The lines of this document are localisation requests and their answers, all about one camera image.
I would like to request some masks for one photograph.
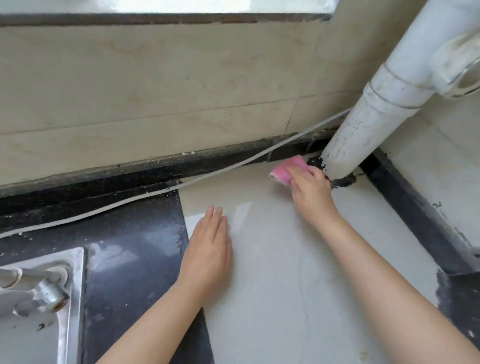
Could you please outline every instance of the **drain pipe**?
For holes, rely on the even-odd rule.
[[[444,81],[447,87],[441,93],[447,97],[478,90],[480,79],[459,95],[448,94],[453,89],[458,92],[460,78],[469,67],[480,66],[480,35],[475,34],[479,30],[479,0],[429,0],[323,151],[326,175],[331,180],[347,176],[406,118],[439,92],[432,76],[440,83]]]

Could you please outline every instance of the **cord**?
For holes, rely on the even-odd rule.
[[[97,215],[97,214],[101,214],[102,212],[105,212],[105,211],[108,211],[108,210],[111,210],[113,208],[116,208],[116,207],[119,207],[119,206],[122,206],[122,205],[125,205],[125,204],[129,204],[130,202],[133,202],[133,201],[138,201],[138,200],[142,200],[144,198],[147,198],[147,197],[152,197],[152,196],[157,196],[159,194],[166,194],[167,192],[171,192],[171,191],[175,191],[175,190],[179,190],[180,188],[184,188],[184,187],[187,187],[187,186],[190,186],[191,184],[194,184],[196,182],[199,182],[201,180],[206,180],[207,178],[210,178],[210,177],[213,177],[213,176],[216,176],[218,174],[221,174],[221,173],[225,173],[225,172],[228,172],[229,170],[233,170],[237,167],[240,167],[240,166],[243,166],[247,163],[250,163],[252,161],[254,161],[255,159],[261,157],[261,156],[264,156],[265,154],[267,153],[270,153],[272,150],[275,150],[281,146],[284,146],[285,144],[287,143],[290,143],[291,141],[295,140],[295,139],[298,139],[300,138],[301,136],[304,136],[305,134],[308,134],[312,131],[314,131],[315,129],[321,127],[322,125],[325,125],[327,124],[328,122],[331,122],[332,120],[336,119],[336,118],[339,118],[340,116],[343,116],[345,115],[346,113],[348,113],[349,111],[351,110],[351,108],[349,109],[346,109],[346,110],[343,110],[342,112],[339,112],[338,114],[335,114],[334,116],[326,119],[326,120],[323,120],[313,126],[311,126],[310,128],[307,128],[305,129],[303,132],[300,132],[298,134],[295,134],[293,136],[291,136],[290,138],[288,139],[285,139],[283,141],[281,141],[280,143],[277,143],[275,144],[274,146],[271,146],[263,151],[261,151],[260,153],[257,153],[255,154],[254,156],[250,157],[250,158],[247,158],[246,160],[243,160],[241,162],[238,162],[238,163],[235,163],[235,164],[232,164],[231,166],[228,166],[228,167],[225,167],[225,168],[222,168],[220,170],[216,170],[216,171],[213,171],[213,172],[210,172],[210,173],[207,173],[207,174],[204,174],[204,175],[201,175],[191,181],[188,181],[188,182],[185,182],[185,183],[182,183],[182,184],[178,184],[178,185],[175,185],[175,186],[171,186],[171,187],[168,187],[168,188],[164,188],[162,190],[158,190],[158,191],[153,191],[153,192],[147,192],[145,194],[140,194],[138,196],[134,196],[134,197],[130,197],[130,198],[126,198],[124,200],[121,200],[121,201],[118,201],[118,202],[115,202],[113,204],[110,204],[110,205],[106,205],[106,206],[103,206],[103,207],[100,207],[100,208],[97,208],[93,211],[89,211],[89,212],[85,212],[83,214],[80,214],[80,215],[77,215],[77,216],[73,216],[71,218],[63,218],[61,220],[57,220],[57,221],[52,221],[52,222],[47,222],[45,224],[38,224],[38,225],[32,225],[32,226],[27,226],[27,227],[24,227],[24,228],[19,228],[19,229],[14,229],[14,230],[10,230],[10,231],[6,231],[6,232],[3,232],[3,233],[0,233],[0,239],[3,239],[3,238],[6,238],[7,236],[12,236],[12,235],[15,235],[15,234],[21,234],[23,232],[28,232],[28,231],[34,231],[34,230],[40,230],[40,229],[46,229],[46,228],[52,228],[54,226],[59,226],[59,225],[63,225],[63,224],[69,224],[71,222],[74,222],[74,221],[78,221],[78,220],[82,220],[84,218],[89,218],[93,215]]]

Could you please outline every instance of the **pink rag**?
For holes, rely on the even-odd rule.
[[[274,181],[280,182],[281,184],[290,187],[292,183],[292,176],[287,171],[286,167],[291,165],[297,165],[303,170],[306,170],[310,173],[310,169],[308,168],[308,164],[303,161],[301,156],[294,156],[288,159],[285,159],[279,165],[277,165],[273,170],[270,172],[270,178]]]

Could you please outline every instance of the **hand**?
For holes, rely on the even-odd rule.
[[[232,240],[223,209],[210,206],[200,219],[183,255],[175,283],[194,294],[201,306],[224,283],[232,270]]]
[[[292,176],[295,207],[312,226],[320,230],[340,215],[332,198],[332,186],[324,173],[310,166],[310,173],[297,166],[287,167]]]

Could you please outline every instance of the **sink basin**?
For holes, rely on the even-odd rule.
[[[13,314],[15,305],[30,300],[31,291],[0,289],[0,353],[5,364],[79,364],[83,322],[85,252],[74,248],[3,266],[4,269],[63,267],[70,299],[56,313],[33,310],[28,317]]]

